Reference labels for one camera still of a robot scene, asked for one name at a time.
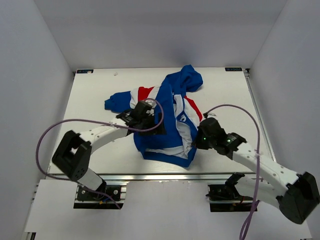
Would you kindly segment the blue white red jacket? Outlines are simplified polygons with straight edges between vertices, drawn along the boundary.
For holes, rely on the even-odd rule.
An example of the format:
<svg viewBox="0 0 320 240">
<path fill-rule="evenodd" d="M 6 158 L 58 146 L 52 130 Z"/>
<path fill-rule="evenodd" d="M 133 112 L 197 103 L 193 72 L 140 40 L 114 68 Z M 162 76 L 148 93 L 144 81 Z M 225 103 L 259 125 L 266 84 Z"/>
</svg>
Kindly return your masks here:
<svg viewBox="0 0 320 240">
<path fill-rule="evenodd" d="M 201 74 L 191 65 L 185 65 L 180 71 L 168 74 L 160 85 L 114 93 L 105 100 L 104 108 L 122 113 L 150 98 L 150 103 L 155 106 L 155 122 L 162 121 L 165 134 L 134 133 L 137 150 L 145 160 L 188 168 L 197 151 L 192 142 L 203 115 L 187 94 L 196 92 L 202 85 Z"/>
</svg>

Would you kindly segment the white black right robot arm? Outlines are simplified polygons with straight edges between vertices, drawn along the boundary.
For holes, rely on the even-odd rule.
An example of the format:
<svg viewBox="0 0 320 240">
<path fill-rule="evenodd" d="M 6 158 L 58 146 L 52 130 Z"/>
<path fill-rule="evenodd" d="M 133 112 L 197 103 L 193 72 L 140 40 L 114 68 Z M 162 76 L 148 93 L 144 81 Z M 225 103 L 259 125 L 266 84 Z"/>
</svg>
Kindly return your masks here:
<svg viewBox="0 0 320 240">
<path fill-rule="evenodd" d="M 320 203 L 317 182 L 312 174 L 307 171 L 300 174 L 265 155 L 258 155 L 244 137 L 234 132 L 226 133 L 213 117 L 199 124 L 192 144 L 201 150 L 214 149 L 264 179 L 264 182 L 256 183 L 243 173 L 233 173 L 225 182 L 226 195 L 233 200 L 248 196 L 265 202 L 299 225 Z"/>
</svg>

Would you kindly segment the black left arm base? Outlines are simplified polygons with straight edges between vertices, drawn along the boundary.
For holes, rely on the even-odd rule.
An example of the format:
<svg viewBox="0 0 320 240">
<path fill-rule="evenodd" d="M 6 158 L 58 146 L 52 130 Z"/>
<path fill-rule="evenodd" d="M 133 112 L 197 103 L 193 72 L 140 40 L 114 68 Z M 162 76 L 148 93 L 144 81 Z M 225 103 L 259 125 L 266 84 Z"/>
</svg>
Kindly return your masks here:
<svg viewBox="0 0 320 240">
<path fill-rule="evenodd" d="M 104 194 L 109 195 L 118 205 L 107 196 L 88 191 L 78 184 L 73 208 L 82 210 L 120 210 L 126 198 L 127 183 L 125 181 L 107 181 Z"/>
</svg>

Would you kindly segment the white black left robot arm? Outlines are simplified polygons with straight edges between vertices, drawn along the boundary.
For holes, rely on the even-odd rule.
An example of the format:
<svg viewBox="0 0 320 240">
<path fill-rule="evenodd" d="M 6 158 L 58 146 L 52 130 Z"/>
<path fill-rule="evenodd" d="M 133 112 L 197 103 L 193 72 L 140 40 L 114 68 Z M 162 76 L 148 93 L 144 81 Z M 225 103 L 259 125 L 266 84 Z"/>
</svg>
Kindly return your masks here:
<svg viewBox="0 0 320 240">
<path fill-rule="evenodd" d="M 76 133 L 66 132 L 52 157 L 52 163 L 70 181 L 82 185 L 90 196 L 99 200 L 105 196 L 106 182 L 89 167 L 91 155 L 103 146 L 132 133 L 164 135 L 164 110 L 152 98 L 139 101 L 133 109 L 119 113 L 109 122 Z"/>
</svg>

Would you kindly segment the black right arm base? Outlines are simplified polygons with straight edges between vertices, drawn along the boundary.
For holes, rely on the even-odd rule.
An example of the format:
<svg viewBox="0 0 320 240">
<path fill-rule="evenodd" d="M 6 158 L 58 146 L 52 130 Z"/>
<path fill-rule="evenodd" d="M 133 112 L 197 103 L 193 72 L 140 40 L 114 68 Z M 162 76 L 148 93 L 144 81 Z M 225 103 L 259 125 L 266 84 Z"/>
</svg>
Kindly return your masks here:
<svg viewBox="0 0 320 240">
<path fill-rule="evenodd" d="M 245 174 L 235 172 L 223 184 L 208 185 L 209 200 L 212 213 L 250 212 L 253 198 L 240 195 L 236 184 Z"/>
</svg>

